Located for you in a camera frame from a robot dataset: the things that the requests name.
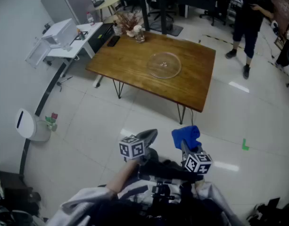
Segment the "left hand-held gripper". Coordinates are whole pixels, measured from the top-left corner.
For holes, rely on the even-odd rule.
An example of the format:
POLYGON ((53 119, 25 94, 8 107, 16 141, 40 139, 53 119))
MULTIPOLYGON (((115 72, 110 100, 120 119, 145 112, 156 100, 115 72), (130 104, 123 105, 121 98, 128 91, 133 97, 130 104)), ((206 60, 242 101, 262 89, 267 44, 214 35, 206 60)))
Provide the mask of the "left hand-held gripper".
POLYGON ((140 164, 145 164, 149 159, 149 146, 154 143, 158 135, 157 129, 149 129, 124 137, 119 141, 120 155, 124 161, 137 160, 140 164))

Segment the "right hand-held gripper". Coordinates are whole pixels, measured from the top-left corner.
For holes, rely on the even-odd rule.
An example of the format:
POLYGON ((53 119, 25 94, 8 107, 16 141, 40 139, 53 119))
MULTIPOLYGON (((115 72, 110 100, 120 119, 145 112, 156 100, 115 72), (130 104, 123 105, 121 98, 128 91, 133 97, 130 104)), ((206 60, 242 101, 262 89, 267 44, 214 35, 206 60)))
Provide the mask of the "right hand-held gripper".
POLYGON ((201 146, 191 151, 187 142, 183 139, 181 141, 181 151, 183 158, 182 165, 187 171, 197 173, 198 175, 208 173, 213 161, 211 156, 201 146))

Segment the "blue cloth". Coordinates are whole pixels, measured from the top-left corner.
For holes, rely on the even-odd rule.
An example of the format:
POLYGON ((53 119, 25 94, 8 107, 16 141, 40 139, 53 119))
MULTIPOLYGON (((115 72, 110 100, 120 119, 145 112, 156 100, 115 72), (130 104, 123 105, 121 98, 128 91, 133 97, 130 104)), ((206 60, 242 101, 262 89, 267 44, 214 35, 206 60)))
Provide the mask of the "blue cloth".
POLYGON ((200 131, 197 126, 187 126, 172 131, 174 146, 177 149, 182 149, 181 143, 184 141, 187 147, 193 151, 196 147, 202 146, 202 143, 197 141, 200 137, 200 131))

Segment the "clear glass plate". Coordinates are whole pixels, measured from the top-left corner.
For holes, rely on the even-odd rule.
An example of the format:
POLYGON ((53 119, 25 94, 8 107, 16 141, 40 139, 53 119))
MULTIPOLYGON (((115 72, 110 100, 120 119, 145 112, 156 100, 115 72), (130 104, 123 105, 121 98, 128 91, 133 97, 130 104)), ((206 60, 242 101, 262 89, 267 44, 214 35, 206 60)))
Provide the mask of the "clear glass plate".
POLYGON ((150 56, 147 71, 159 79, 170 79, 177 76, 182 69, 180 59, 173 53, 160 52, 150 56))

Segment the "person's left forearm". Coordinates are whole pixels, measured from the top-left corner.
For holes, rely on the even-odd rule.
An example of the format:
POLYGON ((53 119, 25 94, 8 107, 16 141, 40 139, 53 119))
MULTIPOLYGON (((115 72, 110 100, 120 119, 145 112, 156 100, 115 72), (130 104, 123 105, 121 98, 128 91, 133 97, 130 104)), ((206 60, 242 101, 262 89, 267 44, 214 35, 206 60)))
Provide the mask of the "person's left forearm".
POLYGON ((138 160, 128 160, 119 172, 116 173, 115 176, 106 184, 106 188, 108 188, 113 194, 121 192, 124 184, 134 172, 138 164, 138 160))

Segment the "green toy plant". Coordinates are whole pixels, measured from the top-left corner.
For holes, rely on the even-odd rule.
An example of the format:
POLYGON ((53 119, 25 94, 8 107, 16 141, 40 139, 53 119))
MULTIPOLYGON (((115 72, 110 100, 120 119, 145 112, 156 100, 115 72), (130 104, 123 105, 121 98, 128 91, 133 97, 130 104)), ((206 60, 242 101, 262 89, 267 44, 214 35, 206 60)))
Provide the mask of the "green toy plant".
POLYGON ((57 118, 58 118, 58 114, 57 113, 52 113, 50 117, 45 116, 45 121, 47 123, 48 128, 51 131, 56 131, 58 128, 58 125, 56 124, 57 122, 57 118))

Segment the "black cabinet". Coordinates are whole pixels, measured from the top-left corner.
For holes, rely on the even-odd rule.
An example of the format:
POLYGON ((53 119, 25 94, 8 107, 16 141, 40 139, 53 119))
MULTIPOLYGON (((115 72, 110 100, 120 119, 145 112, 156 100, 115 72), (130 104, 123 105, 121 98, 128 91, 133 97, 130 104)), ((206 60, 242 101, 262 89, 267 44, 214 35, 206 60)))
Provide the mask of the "black cabinet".
POLYGON ((94 53, 97 53, 105 42, 114 34, 113 23, 103 24, 88 40, 94 53))

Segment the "black floor mat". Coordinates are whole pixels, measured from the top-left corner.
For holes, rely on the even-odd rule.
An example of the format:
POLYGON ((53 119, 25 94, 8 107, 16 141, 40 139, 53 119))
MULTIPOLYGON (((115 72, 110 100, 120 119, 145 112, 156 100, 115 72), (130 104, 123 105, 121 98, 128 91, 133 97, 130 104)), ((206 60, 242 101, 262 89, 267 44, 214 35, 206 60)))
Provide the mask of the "black floor mat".
MULTIPOLYGON (((162 32, 162 26, 160 23, 151 23, 149 27, 151 30, 162 32)), ((183 30, 183 27, 174 25, 172 23, 167 23, 165 28, 166 28, 166 34, 169 34, 175 37, 177 37, 183 30)))

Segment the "clear pump bottle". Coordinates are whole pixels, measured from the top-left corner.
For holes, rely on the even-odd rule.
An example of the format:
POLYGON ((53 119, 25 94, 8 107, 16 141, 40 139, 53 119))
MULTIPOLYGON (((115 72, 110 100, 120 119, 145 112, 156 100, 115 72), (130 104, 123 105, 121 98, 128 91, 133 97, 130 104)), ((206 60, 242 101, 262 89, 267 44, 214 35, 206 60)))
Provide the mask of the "clear pump bottle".
POLYGON ((113 30, 114 30, 115 36, 122 35, 122 28, 115 20, 113 21, 113 30))

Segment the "dried brown plant in pot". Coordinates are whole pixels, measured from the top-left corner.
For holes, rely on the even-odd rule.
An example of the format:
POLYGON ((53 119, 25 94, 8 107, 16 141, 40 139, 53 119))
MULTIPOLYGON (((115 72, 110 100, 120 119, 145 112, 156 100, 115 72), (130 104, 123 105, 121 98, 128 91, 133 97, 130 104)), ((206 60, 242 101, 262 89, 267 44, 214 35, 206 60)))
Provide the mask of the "dried brown plant in pot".
POLYGON ((139 24, 141 18, 139 18, 136 12, 117 12, 116 16, 122 31, 126 32, 129 37, 133 38, 135 36, 134 27, 139 24))

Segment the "white trash bin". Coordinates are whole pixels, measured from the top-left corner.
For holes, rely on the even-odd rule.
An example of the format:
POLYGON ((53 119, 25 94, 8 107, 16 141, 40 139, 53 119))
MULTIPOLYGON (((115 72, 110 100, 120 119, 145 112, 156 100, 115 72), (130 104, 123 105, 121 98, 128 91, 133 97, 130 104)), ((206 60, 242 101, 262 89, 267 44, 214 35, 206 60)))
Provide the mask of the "white trash bin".
POLYGON ((31 141, 46 142, 51 136, 48 123, 23 108, 16 114, 15 126, 23 138, 31 141))

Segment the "small round beige table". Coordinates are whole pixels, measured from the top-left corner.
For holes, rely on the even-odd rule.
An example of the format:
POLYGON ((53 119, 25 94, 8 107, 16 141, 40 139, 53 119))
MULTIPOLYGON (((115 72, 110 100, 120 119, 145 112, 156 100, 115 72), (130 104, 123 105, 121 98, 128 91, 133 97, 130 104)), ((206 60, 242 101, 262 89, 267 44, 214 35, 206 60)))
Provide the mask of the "small round beige table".
POLYGON ((110 20, 116 14, 115 5, 119 5, 120 0, 104 0, 99 6, 94 7, 95 11, 100 14, 100 21, 104 22, 105 20, 110 20), (103 16, 103 9, 107 8, 109 10, 110 16, 103 16))

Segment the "dark brown box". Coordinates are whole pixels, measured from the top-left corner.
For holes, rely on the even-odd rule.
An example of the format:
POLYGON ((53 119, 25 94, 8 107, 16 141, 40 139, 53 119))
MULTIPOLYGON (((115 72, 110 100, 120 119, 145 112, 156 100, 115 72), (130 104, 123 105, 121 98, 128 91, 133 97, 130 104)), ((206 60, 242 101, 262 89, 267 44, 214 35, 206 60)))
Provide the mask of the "dark brown box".
POLYGON ((4 199, 10 197, 28 197, 33 188, 28 187, 22 174, 5 172, 0 170, 0 184, 3 190, 4 199))

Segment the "pile of dark gear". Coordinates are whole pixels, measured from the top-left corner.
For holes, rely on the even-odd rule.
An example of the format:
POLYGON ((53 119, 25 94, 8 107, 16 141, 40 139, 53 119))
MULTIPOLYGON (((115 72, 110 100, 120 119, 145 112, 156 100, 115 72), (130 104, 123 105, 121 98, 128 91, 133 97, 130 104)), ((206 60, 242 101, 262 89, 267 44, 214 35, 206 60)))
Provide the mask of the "pile of dark gear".
POLYGON ((0 197, 0 226, 46 226, 40 216, 41 196, 38 192, 0 197))

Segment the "black stand post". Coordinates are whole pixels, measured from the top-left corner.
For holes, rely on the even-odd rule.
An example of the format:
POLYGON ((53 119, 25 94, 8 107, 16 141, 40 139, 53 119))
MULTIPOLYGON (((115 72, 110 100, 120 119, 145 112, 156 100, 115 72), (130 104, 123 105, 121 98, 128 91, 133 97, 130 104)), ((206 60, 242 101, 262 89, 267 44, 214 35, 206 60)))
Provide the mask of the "black stand post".
POLYGON ((165 0, 160 0, 160 12, 161 12, 161 25, 166 26, 166 2, 165 0))
POLYGON ((148 14, 147 14, 147 7, 146 7, 146 1, 145 0, 140 0, 140 6, 142 10, 142 17, 143 17, 143 22, 144 22, 144 28, 146 31, 150 31, 149 27, 149 20, 148 20, 148 14))

